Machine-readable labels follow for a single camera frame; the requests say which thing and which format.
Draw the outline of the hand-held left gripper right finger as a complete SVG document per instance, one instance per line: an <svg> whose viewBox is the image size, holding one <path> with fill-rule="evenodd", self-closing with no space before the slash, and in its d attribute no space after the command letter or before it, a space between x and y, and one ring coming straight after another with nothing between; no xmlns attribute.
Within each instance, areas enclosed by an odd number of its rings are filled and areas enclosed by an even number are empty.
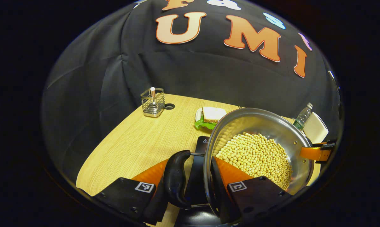
<svg viewBox="0 0 380 227"><path fill-rule="evenodd" d="M242 224L266 217L292 195L268 177L252 177L213 157L210 168L210 207L223 224Z"/></svg>

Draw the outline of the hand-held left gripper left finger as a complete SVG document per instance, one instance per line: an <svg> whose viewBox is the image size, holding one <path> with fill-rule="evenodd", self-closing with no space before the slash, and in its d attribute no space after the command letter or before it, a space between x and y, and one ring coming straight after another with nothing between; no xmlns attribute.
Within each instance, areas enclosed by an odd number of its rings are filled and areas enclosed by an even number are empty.
<svg viewBox="0 0 380 227"><path fill-rule="evenodd" d="M168 206L162 180L167 162L161 161L132 179L119 177L94 198L135 221L162 222Z"/></svg>

